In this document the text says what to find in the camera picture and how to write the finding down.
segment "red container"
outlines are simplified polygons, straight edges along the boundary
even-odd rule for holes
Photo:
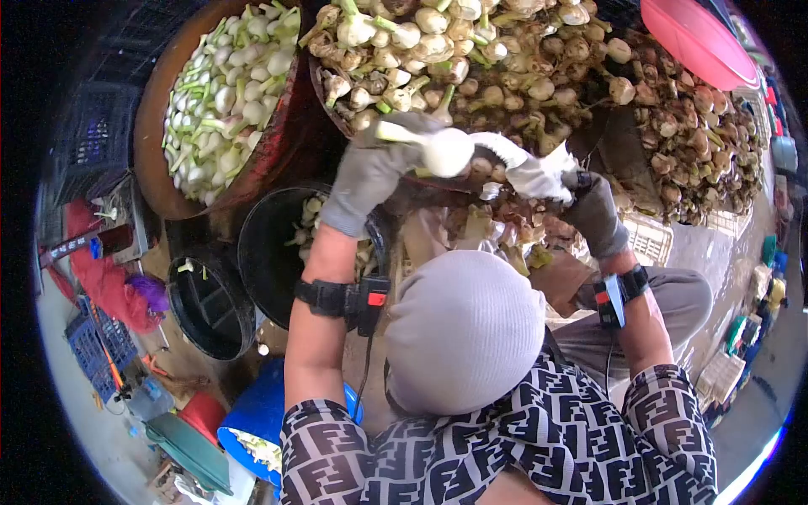
[[[221,404],[210,394],[197,391],[191,401],[182,409],[177,417],[190,424],[210,443],[219,447],[216,430],[225,420],[227,413]]]
[[[777,105],[777,96],[774,94],[774,88],[771,86],[766,88],[766,103],[775,107]]]
[[[642,0],[642,22],[688,70],[722,91],[756,89],[760,78],[746,50],[715,16],[693,0]]]

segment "pink plastic lid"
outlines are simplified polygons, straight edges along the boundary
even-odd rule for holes
[[[722,91],[760,87],[755,63],[726,27],[693,0],[642,0],[642,22],[670,54]]]

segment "blue bucket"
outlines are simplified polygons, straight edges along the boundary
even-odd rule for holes
[[[349,413],[356,405],[356,392],[345,385],[345,401]],[[255,462],[228,428],[244,431],[280,446],[280,429],[284,421],[284,360],[279,358],[266,363],[258,379],[247,388],[233,405],[225,420],[217,430],[219,443],[230,456],[254,473],[258,478],[270,482],[280,489],[280,473],[270,471],[266,465]],[[356,413],[356,423],[362,422],[364,409],[360,403]]]

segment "black and white patterned shirt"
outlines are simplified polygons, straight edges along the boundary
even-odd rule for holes
[[[638,374],[623,415],[572,365],[542,353],[497,402],[470,415],[403,419],[368,440],[345,407],[295,405],[284,418],[280,502],[474,503],[506,465],[555,503],[711,503],[713,444],[687,373]]]

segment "red button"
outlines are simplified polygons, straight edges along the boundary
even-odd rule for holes
[[[376,307],[381,307],[385,304],[385,298],[387,295],[383,295],[380,292],[372,292],[368,294],[368,305],[374,305]]]
[[[604,305],[609,302],[608,293],[605,291],[595,293],[595,303],[598,305]]]

